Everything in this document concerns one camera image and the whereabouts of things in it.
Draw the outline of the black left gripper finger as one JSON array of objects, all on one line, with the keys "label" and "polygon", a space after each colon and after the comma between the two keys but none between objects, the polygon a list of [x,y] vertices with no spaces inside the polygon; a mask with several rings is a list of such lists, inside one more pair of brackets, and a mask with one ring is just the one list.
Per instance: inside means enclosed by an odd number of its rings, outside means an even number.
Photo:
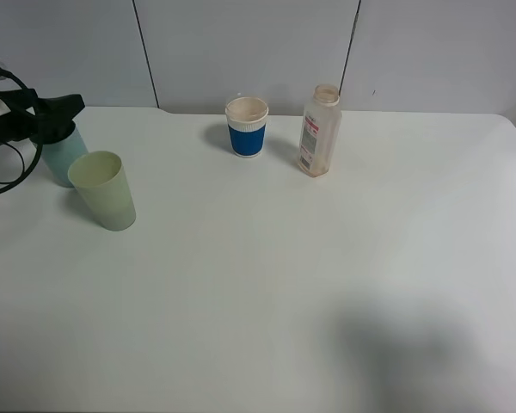
[{"label": "black left gripper finger", "polygon": [[85,103],[79,94],[56,98],[38,98],[36,133],[33,144],[52,145],[67,139],[76,127],[74,118],[83,111]]}]

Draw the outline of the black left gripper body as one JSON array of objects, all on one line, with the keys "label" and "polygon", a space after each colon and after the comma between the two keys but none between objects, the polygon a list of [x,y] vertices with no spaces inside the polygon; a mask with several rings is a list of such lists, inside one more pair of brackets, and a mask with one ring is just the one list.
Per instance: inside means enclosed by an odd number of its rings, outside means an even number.
[{"label": "black left gripper body", "polygon": [[10,113],[0,116],[0,145],[30,139],[36,133],[34,107],[38,96],[34,89],[0,90],[0,99],[9,107]]}]

